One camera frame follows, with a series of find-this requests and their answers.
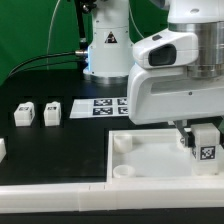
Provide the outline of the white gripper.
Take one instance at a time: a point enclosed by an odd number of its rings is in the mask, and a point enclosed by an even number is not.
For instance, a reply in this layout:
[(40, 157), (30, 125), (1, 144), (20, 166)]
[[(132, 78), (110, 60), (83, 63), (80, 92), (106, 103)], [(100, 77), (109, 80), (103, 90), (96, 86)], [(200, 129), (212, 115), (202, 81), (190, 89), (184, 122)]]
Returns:
[(198, 37), (165, 29), (133, 46), (135, 61), (128, 77), (130, 120), (137, 124), (175, 121), (183, 146), (195, 137), (186, 119), (224, 115), (224, 77), (196, 79), (187, 66), (199, 55)]

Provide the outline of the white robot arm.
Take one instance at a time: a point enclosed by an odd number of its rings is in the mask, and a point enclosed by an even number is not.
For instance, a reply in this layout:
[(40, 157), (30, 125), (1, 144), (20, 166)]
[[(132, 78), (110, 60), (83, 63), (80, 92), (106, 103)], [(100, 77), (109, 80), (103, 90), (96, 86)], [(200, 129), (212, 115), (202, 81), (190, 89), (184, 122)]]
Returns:
[(150, 0), (168, 11), (168, 27), (132, 43), (127, 0), (90, 0), (93, 41), (85, 77), (125, 80), (130, 120), (172, 121), (185, 145), (184, 120), (224, 115), (224, 0)]

